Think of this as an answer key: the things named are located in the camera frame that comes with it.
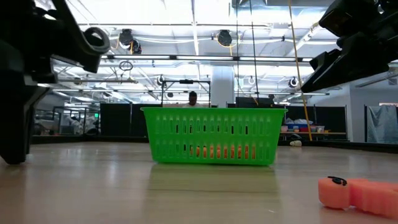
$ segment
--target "yellow cable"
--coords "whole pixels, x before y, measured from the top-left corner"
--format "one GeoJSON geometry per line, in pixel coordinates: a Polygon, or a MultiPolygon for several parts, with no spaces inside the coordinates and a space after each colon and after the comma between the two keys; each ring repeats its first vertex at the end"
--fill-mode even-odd
{"type": "Polygon", "coordinates": [[[134,46],[134,41],[130,41],[130,54],[132,54],[132,46],[134,46]]]}
{"type": "MultiPolygon", "coordinates": [[[[293,46],[294,46],[294,54],[295,54],[295,58],[296,58],[298,83],[300,84],[300,89],[301,89],[302,84],[301,84],[301,77],[300,77],[299,60],[297,58],[296,37],[294,35],[294,26],[293,26],[292,0],[288,0],[288,2],[289,2],[290,20],[291,20],[291,25],[292,25],[293,46]]],[[[303,99],[303,104],[304,104],[305,119],[307,120],[308,135],[310,136],[310,141],[312,141],[311,126],[310,126],[310,121],[308,120],[307,104],[305,102],[305,97],[304,97],[303,93],[301,94],[301,97],[303,99]]]]}
{"type": "Polygon", "coordinates": [[[250,97],[253,98],[254,102],[256,102],[257,106],[259,106],[259,102],[257,102],[257,100],[253,96],[250,95],[250,97]]]}

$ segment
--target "person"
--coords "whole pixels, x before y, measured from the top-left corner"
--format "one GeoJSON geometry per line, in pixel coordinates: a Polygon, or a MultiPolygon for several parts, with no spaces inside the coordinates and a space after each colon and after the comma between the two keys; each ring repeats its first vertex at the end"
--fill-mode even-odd
{"type": "Polygon", "coordinates": [[[186,105],[183,105],[184,108],[201,108],[202,105],[197,103],[198,95],[194,91],[189,93],[189,102],[186,105]]]}

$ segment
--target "ceiling light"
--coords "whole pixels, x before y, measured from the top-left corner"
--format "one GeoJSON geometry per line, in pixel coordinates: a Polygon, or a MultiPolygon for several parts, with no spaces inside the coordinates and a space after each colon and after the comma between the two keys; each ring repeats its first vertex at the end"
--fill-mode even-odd
{"type": "Polygon", "coordinates": [[[168,55],[102,55],[101,59],[120,59],[120,60],[130,60],[130,59],[165,60],[166,59],[166,60],[168,60],[168,59],[170,59],[170,56],[168,56],[168,55]]]}
{"type": "Polygon", "coordinates": [[[233,57],[222,56],[177,56],[177,60],[233,60],[233,57]]]}
{"type": "Polygon", "coordinates": [[[253,76],[250,76],[249,84],[250,84],[250,85],[253,85],[253,84],[255,84],[255,83],[256,83],[256,81],[254,81],[253,76]]]}
{"type": "Polygon", "coordinates": [[[81,101],[94,101],[93,99],[88,98],[88,97],[74,96],[74,98],[81,100],[81,101]]]}
{"type": "Polygon", "coordinates": [[[250,60],[250,61],[264,61],[264,62],[295,62],[295,58],[287,57],[240,57],[240,60],[250,60]]]}
{"type": "Polygon", "coordinates": [[[58,92],[58,91],[53,91],[53,93],[56,93],[56,94],[58,94],[58,95],[60,95],[60,96],[69,97],[68,95],[66,95],[66,94],[64,94],[64,93],[60,93],[60,92],[58,92]]]}
{"type": "Polygon", "coordinates": [[[67,90],[54,90],[54,91],[80,91],[80,90],[67,89],[67,90]]]}

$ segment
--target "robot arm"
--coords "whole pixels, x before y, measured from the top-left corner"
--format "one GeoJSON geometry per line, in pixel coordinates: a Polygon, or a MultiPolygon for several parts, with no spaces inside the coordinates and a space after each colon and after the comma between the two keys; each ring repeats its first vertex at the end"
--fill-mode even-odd
{"type": "Polygon", "coordinates": [[[386,72],[388,63],[398,59],[398,1],[336,0],[319,25],[339,37],[341,50],[310,61],[314,73],[304,93],[386,72]]]}

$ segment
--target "floor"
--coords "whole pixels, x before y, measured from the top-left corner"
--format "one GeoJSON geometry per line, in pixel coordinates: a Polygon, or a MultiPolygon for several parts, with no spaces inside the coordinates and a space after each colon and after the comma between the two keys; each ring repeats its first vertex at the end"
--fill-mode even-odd
{"type": "Polygon", "coordinates": [[[156,164],[148,144],[32,146],[0,162],[1,223],[397,223],[323,208],[328,175],[398,182],[398,155],[280,147],[270,167],[156,164]]]}

